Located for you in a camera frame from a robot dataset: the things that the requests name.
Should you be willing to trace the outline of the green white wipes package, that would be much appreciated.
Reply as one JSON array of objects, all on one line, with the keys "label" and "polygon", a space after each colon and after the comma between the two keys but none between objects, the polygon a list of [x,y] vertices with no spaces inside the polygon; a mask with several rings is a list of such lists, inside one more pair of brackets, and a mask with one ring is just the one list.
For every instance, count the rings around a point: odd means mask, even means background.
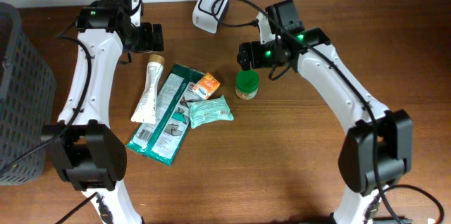
[{"label": "green white wipes package", "polygon": [[141,124],[127,148],[170,166],[190,126],[188,104],[200,98],[192,91],[204,74],[176,63],[156,99],[156,123]]}]

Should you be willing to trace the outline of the small orange box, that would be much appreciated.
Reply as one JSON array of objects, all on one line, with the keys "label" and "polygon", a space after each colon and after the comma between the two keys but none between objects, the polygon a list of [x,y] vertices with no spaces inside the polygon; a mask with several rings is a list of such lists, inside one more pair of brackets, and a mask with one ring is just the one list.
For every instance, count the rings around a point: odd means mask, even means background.
[{"label": "small orange box", "polygon": [[201,99],[207,100],[220,87],[220,82],[210,73],[206,73],[192,88]]}]

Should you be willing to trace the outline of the teal tissue pack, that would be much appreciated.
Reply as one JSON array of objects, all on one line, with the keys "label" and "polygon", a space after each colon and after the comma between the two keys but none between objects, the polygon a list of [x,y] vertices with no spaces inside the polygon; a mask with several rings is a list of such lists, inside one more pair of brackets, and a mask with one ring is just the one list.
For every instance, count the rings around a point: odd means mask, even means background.
[{"label": "teal tissue pack", "polygon": [[192,129],[219,120],[234,120],[234,116],[224,96],[217,99],[190,102],[187,105],[190,110],[190,124]]}]

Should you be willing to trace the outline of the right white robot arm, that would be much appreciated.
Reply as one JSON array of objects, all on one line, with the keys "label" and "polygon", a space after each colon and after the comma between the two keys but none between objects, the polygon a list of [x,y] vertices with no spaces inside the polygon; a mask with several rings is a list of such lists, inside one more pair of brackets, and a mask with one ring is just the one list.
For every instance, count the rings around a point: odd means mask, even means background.
[{"label": "right white robot arm", "polygon": [[329,223],[377,223],[385,193],[412,168],[413,122],[370,94],[341,61],[326,33],[305,29],[293,0],[260,9],[251,23],[260,39],[240,45],[243,70],[282,66],[294,70],[321,95],[339,120],[345,141],[338,159],[346,184]]}]

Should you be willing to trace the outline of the white tube gold cap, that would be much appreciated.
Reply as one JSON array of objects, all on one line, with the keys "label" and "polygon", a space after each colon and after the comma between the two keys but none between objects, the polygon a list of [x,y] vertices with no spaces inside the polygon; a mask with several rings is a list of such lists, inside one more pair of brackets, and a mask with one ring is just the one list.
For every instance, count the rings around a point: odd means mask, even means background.
[{"label": "white tube gold cap", "polygon": [[165,58],[152,54],[146,69],[144,91],[131,117],[134,123],[155,124],[156,122],[156,98],[158,83],[163,72]]}]

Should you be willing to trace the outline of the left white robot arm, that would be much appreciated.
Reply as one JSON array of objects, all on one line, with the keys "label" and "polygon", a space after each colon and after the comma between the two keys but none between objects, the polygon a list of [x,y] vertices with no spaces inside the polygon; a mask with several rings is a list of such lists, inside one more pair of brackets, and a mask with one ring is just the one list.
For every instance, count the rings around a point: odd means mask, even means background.
[{"label": "left white robot arm", "polygon": [[60,179],[82,192],[103,223],[143,223],[125,187],[127,151],[109,125],[109,101],[122,54],[163,51],[160,24],[141,23],[142,0],[96,0],[72,24],[78,58],[70,92],[41,141]]}]

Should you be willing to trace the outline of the green lid jar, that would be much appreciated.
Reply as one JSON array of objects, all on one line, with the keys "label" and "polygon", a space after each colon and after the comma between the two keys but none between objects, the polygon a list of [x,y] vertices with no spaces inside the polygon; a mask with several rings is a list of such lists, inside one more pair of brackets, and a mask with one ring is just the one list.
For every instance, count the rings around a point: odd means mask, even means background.
[{"label": "green lid jar", "polygon": [[253,99],[258,92],[259,75],[253,70],[241,70],[236,77],[235,93],[243,100]]}]

